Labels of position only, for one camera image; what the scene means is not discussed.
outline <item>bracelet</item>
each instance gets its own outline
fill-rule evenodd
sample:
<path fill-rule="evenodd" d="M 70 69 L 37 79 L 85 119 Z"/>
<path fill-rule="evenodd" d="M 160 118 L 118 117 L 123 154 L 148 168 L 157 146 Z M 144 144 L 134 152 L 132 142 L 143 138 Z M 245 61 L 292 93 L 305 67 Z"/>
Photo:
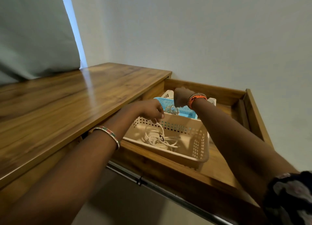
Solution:
<path fill-rule="evenodd" d="M 97 126 L 93 130 L 102 130 L 102 131 L 106 132 L 110 137 L 112 137 L 114 139 L 114 141 L 116 141 L 116 144 L 117 144 L 116 150 L 118 150 L 120 148 L 120 143 L 117 140 L 116 135 L 110 129 L 103 127 L 103 126 Z"/>
<path fill-rule="evenodd" d="M 188 107 L 190 109 L 192 109 L 192 103 L 195 99 L 198 99 L 198 98 L 204 98 L 205 100 L 207 100 L 207 97 L 206 95 L 204 94 L 201 94 L 201 93 L 197 93 L 197 94 L 193 94 L 191 95 L 191 97 L 189 97 L 189 100 L 188 100 Z"/>

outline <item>gray curtain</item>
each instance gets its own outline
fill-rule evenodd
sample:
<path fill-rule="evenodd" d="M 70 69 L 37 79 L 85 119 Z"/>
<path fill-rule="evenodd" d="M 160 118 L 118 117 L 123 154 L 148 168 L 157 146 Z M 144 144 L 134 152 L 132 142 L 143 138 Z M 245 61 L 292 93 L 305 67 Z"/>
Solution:
<path fill-rule="evenodd" d="M 0 0 L 0 85 L 79 67 L 63 0 Z"/>

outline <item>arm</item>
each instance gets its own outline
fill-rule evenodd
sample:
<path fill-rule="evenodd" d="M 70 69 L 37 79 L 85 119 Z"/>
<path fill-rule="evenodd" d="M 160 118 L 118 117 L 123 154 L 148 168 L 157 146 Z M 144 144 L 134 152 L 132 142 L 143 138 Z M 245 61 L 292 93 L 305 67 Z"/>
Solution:
<path fill-rule="evenodd" d="M 160 121 L 161 104 L 148 100 L 126 105 L 103 126 L 121 140 L 139 116 Z M 115 149 L 108 134 L 94 131 L 21 197 L 0 224 L 71 224 Z"/>
<path fill-rule="evenodd" d="M 177 88 L 175 106 L 187 105 L 192 94 L 193 91 Z M 275 176 L 298 173 L 274 149 L 210 102 L 199 98 L 194 100 L 192 108 L 236 179 L 259 205 L 262 205 L 267 184 Z"/>

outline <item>wooden desk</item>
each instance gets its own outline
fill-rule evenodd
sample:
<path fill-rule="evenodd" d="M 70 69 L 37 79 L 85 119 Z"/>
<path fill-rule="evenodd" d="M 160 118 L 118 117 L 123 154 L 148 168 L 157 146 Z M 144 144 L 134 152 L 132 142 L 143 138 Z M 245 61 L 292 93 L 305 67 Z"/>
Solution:
<path fill-rule="evenodd" d="M 131 101 L 185 86 L 271 144 L 251 91 L 173 80 L 170 71 L 106 63 L 0 87 L 0 207 L 4 212 L 81 140 Z M 211 143 L 199 170 L 122 141 L 112 162 L 183 200 L 240 224 L 262 224 L 263 212 L 237 183 Z"/>

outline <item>floral sleeve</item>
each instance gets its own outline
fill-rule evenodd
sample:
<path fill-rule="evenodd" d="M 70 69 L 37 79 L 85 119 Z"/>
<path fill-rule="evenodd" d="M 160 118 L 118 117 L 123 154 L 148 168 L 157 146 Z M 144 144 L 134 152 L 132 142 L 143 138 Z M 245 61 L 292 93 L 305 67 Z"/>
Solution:
<path fill-rule="evenodd" d="M 263 207 L 274 225 L 312 225 L 312 173 L 285 173 L 268 185 Z"/>

